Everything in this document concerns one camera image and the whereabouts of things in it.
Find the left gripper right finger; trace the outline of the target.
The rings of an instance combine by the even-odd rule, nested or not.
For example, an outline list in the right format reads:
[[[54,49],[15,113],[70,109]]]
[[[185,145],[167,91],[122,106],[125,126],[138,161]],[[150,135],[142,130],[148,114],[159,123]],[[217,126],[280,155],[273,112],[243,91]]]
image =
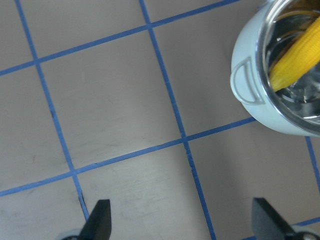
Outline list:
[[[257,240],[318,240],[320,234],[290,225],[263,197],[252,199],[251,228]]]

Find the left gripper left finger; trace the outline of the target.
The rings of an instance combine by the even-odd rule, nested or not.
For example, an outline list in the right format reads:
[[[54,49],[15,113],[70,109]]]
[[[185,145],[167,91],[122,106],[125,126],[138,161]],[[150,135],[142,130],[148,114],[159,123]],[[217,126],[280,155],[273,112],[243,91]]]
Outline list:
[[[111,237],[111,203],[109,199],[98,200],[87,222],[83,226],[79,240],[109,240]]]

